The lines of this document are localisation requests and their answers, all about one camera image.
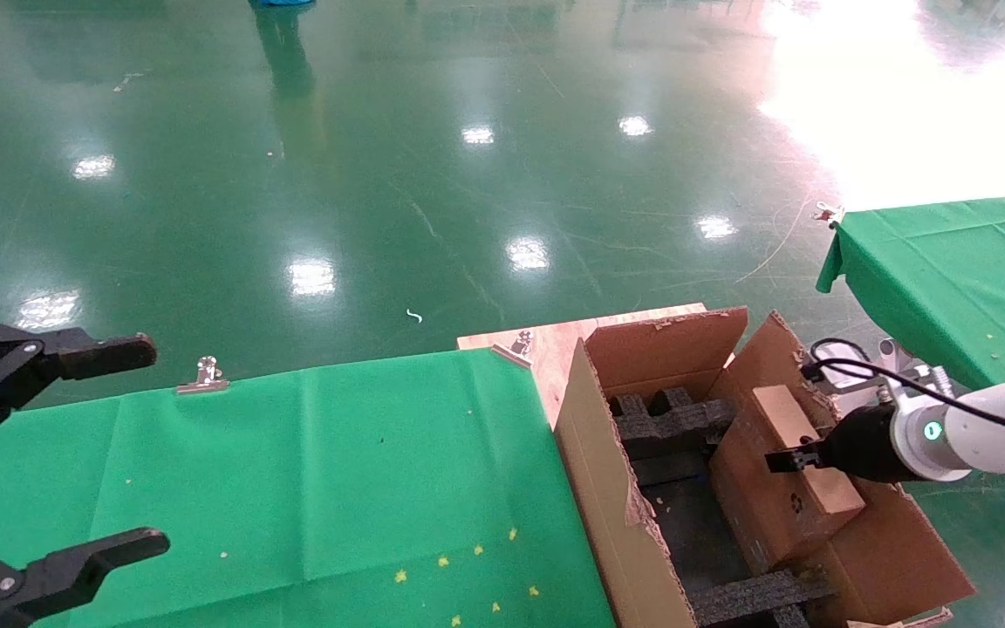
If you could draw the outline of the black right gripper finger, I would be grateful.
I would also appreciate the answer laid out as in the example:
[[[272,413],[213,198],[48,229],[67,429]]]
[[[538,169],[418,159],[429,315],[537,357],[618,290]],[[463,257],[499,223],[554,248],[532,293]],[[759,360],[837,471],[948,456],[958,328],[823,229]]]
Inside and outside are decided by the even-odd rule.
[[[803,441],[798,447],[766,453],[764,460],[770,473],[801,473],[806,468],[824,468],[822,440]]]

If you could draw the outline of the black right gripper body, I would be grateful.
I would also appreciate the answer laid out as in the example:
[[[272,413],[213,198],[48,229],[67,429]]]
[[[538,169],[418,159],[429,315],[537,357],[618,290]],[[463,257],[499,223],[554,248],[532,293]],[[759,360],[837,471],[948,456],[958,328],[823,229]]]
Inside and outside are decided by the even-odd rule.
[[[821,462],[873,482],[904,481],[904,462],[891,441],[896,406],[879,403],[847,413],[821,441]]]

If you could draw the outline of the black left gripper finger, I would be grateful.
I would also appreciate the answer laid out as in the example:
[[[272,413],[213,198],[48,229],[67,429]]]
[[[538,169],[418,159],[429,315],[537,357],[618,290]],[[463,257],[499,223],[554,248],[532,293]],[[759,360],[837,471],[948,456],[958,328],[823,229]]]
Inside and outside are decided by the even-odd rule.
[[[90,604],[109,573],[170,548],[162,531],[144,526],[60,549],[22,569],[0,560],[0,627],[31,627]]]
[[[87,380],[155,365],[143,333],[95,339],[80,327],[31,332],[0,324],[0,425],[60,380]]]

